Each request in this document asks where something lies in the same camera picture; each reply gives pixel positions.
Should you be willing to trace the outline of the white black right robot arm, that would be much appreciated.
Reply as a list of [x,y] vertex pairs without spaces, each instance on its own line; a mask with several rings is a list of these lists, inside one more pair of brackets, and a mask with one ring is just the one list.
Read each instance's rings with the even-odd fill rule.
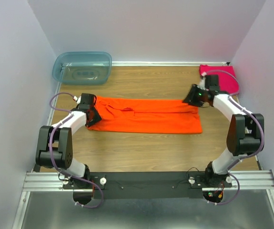
[[226,149],[208,164],[202,177],[207,186],[214,187],[225,181],[238,163],[263,150],[264,116],[252,113],[238,104],[231,94],[221,91],[218,75],[204,73],[200,78],[198,84],[191,86],[183,103],[199,108],[207,103],[230,122]]

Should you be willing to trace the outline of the orange t shirt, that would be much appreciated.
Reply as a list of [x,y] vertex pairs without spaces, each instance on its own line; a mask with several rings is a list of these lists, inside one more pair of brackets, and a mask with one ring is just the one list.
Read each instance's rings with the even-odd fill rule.
[[201,134],[198,108],[181,100],[97,97],[101,117],[89,130],[150,134]]

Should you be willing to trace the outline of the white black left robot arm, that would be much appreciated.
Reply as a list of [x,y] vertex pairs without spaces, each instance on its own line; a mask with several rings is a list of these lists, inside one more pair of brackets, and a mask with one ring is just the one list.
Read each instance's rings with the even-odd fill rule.
[[69,95],[76,106],[71,109],[56,108],[53,100],[61,95],[54,95],[49,105],[53,110],[66,112],[67,116],[53,125],[44,125],[39,130],[36,164],[45,168],[54,168],[59,173],[73,178],[79,188],[86,188],[90,182],[89,167],[73,157],[72,136],[82,127],[92,127],[102,120],[95,108],[97,96],[82,93],[76,97]]

